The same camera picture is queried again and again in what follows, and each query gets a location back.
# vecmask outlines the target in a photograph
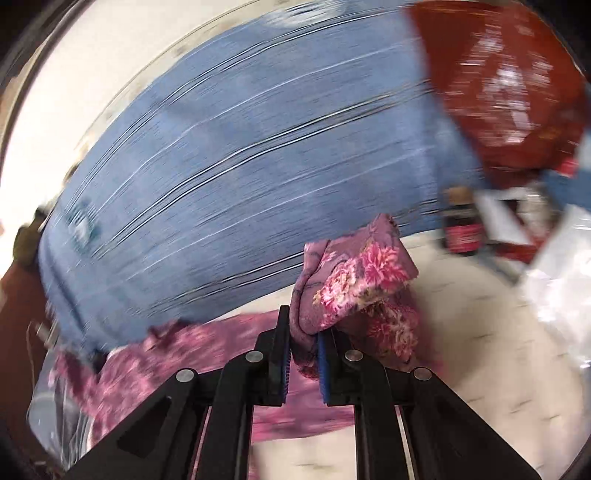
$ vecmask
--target clutter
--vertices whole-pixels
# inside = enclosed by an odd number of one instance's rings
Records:
[[[586,123],[584,77],[535,13],[516,2],[435,0],[411,15],[431,81],[495,187],[525,185],[573,157]]]
[[[568,205],[525,274],[521,291],[576,365],[591,366],[591,213]]]
[[[315,335],[332,326],[404,369],[418,343],[419,314],[407,286],[416,276],[398,227],[383,213],[352,234],[306,244],[290,306],[291,350],[302,374],[317,378]]]
[[[560,215],[540,183],[481,190],[476,204],[496,255],[526,264],[552,233]]]
[[[447,249],[454,254],[475,255],[482,246],[483,229],[471,189],[446,190],[449,207],[443,211],[443,229]]]

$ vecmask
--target brown bottle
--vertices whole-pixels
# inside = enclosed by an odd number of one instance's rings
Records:
[[[454,254],[476,255],[483,242],[483,227],[468,187],[446,191],[449,207],[443,211],[443,230],[447,249]]]

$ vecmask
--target pink floral cloth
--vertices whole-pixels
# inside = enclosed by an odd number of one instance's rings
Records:
[[[277,315],[239,315],[204,325],[170,322],[152,329],[143,342],[110,355],[98,374],[64,351],[52,377],[66,377],[69,393],[93,418],[93,446],[177,370],[191,367],[205,373],[251,350],[260,332],[275,327]],[[292,368],[286,405],[255,407],[252,442],[307,437],[351,425],[351,407],[326,407],[318,383]]]
[[[398,227],[384,213],[350,235],[306,244],[290,306],[300,371],[317,376],[315,335],[333,325],[356,348],[407,369],[418,344],[418,309],[407,285],[416,276]]]

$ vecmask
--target metal screw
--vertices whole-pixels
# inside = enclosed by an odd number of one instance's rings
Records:
[[[177,372],[177,380],[182,383],[190,382],[195,377],[193,370],[183,368]]]
[[[427,381],[433,376],[431,371],[425,367],[416,368],[415,371],[413,372],[413,375],[414,375],[414,378],[416,378],[417,380],[423,380],[423,381]]]
[[[349,362],[359,362],[363,358],[363,354],[359,350],[347,350],[345,358]]]
[[[246,354],[246,361],[252,364],[257,364],[262,360],[263,356],[264,355],[262,352],[259,352],[258,350],[252,350]]]

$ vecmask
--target white plastic bag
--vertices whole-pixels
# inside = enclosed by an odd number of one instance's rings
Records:
[[[591,213],[566,207],[521,290],[538,319],[559,335],[576,365],[591,367]]]

